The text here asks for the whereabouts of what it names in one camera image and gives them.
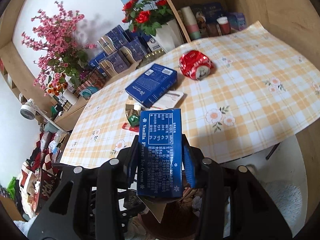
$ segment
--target red cup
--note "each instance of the red cup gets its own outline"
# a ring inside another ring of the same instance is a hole
[[[220,17],[217,19],[217,22],[219,23],[222,35],[227,35],[231,33],[230,24],[228,22],[227,17]]]

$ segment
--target red rose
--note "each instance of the red rose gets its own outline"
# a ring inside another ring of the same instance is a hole
[[[125,17],[123,20],[122,20],[123,23],[128,23],[129,22],[129,19],[127,17]]]
[[[122,10],[125,11],[131,9],[137,3],[137,1],[138,0],[130,0],[123,6]]]
[[[145,23],[150,18],[150,11],[141,11],[139,15],[136,17],[136,21],[138,23]]]
[[[158,2],[156,2],[156,6],[164,6],[167,4],[167,0],[160,0]]]

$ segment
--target table leg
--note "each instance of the table leg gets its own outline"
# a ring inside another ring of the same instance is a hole
[[[274,147],[272,148],[272,150],[269,152],[269,154],[266,156],[266,160],[269,160],[271,155],[275,152],[275,150],[278,148],[280,143],[277,143],[276,145],[274,145]]]

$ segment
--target cup stack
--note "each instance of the cup stack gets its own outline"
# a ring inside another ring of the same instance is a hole
[[[201,33],[191,8],[189,6],[183,7],[181,8],[181,13],[183,16],[183,23],[187,29],[190,39],[192,41],[201,39]]]

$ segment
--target wooden cabinet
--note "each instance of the wooden cabinet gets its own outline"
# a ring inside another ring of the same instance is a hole
[[[192,4],[220,2],[229,12],[242,12],[247,25],[260,21],[271,34],[286,42],[320,69],[320,17],[310,0],[167,0],[187,42],[187,30],[177,10]]]

